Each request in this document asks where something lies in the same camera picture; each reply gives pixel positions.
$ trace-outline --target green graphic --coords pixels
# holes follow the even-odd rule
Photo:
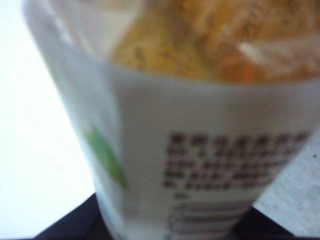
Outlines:
[[[93,127],[90,132],[85,132],[84,136],[95,156],[109,173],[109,176],[122,188],[126,189],[127,181],[122,166],[98,129]]]

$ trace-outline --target green logo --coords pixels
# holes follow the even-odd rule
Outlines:
[[[127,181],[122,166],[116,159],[105,138],[99,133],[98,129],[93,127],[90,132],[85,132],[84,136],[91,150],[104,169],[108,172],[109,176],[123,189],[126,189]]]

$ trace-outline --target white background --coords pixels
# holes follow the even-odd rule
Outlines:
[[[0,184],[1,239],[34,237],[94,192],[21,0],[0,0]]]

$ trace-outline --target barcode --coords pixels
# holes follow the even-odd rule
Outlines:
[[[188,202],[173,207],[165,240],[220,240],[250,208],[253,200]]]

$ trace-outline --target dark surface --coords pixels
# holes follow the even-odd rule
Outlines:
[[[239,240],[320,240],[295,237],[255,208],[233,228]],[[96,195],[41,232],[34,240],[113,240],[101,217]]]

